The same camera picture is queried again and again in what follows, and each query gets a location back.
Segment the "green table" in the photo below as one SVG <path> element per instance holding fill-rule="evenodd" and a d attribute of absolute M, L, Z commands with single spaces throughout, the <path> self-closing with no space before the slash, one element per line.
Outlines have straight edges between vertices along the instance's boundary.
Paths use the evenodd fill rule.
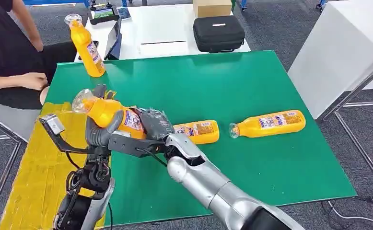
<path fill-rule="evenodd" d="M 92 78 L 80 63 L 59 65 L 47 101 L 71 102 L 80 90 L 105 83 L 123 105 L 164 110 L 173 124 L 216 120 L 221 137 L 200 145 L 201 150 L 237 186 L 266 203 L 356 195 L 273 51 L 119 60 L 105 66 L 105 75 Z M 300 132 L 263 138 L 228 135 L 230 122 L 291 109 L 306 117 Z M 111 166 L 114 224 L 210 213 L 153 158 L 113 152 Z"/>

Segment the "robotic arm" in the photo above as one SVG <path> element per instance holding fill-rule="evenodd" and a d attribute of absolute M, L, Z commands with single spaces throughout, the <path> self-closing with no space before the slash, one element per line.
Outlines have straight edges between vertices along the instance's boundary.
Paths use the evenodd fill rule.
<path fill-rule="evenodd" d="M 210 209 L 229 230 L 304 230 L 279 208 L 262 203 L 234 185 L 185 134 L 174 132 L 166 115 L 157 110 L 134 109 L 140 116 L 147 139 L 134 139 L 117 131 L 123 116 L 118 112 L 106 129 L 87 125 L 87 141 L 98 134 L 99 146 L 77 149 L 60 136 L 63 126 L 56 115 L 40 118 L 58 149 L 88 154 L 85 166 L 67 178 L 67 195 L 54 220 L 54 229 L 94 229 L 106 210 L 114 189 L 108 161 L 112 150 L 135 157 L 164 153 L 171 178 L 182 184 L 205 208 Z M 95 191 L 79 195 L 81 187 Z"/>

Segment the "cardboard box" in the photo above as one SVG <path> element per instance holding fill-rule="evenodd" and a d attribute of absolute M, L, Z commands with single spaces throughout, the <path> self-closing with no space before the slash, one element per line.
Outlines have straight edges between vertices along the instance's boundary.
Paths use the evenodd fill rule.
<path fill-rule="evenodd" d="M 194 12 L 197 18 L 229 16 L 231 10 L 231 0 L 194 0 Z"/>

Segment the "black case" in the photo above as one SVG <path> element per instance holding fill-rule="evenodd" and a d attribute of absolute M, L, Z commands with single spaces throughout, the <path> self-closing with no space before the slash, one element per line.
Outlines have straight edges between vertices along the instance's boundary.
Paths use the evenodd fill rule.
<path fill-rule="evenodd" d="M 201 52 L 232 52 L 243 45 L 245 31 L 233 15 L 197 18 L 194 37 Z"/>

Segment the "yellow bottle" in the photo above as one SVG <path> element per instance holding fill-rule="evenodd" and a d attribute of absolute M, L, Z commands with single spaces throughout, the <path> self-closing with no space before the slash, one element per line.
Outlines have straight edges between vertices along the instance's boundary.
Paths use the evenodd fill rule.
<path fill-rule="evenodd" d="M 219 127 L 215 120 L 197 121 L 174 126 L 175 133 L 185 133 L 195 144 L 208 144 L 219 140 Z"/>
<path fill-rule="evenodd" d="M 123 110 L 123 118 L 118 130 L 128 137 L 146 138 L 140 117 L 135 112 L 116 100 L 95 97 L 89 89 L 84 89 L 76 95 L 72 102 L 72 109 L 76 113 L 86 113 L 102 128 L 107 127 L 117 111 Z"/>
<path fill-rule="evenodd" d="M 233 138 L 246 136 L 258 138 L 276 134 L 293 133 L 305 127 L 305 117 L 299 110 L 249 117 L 239 124 L 230 123 Z"/>
<path fill-rule="evenodd" d="M 69 14 L 65 17 L 65 23 L 70 26 L 71 39 L 82 58 L 86 72 L 92 77 L 100 77 L 105 73 L 105 66 L 93 44 L 91 33 L 82 25 L 82 17 L 79 14 Z"/>

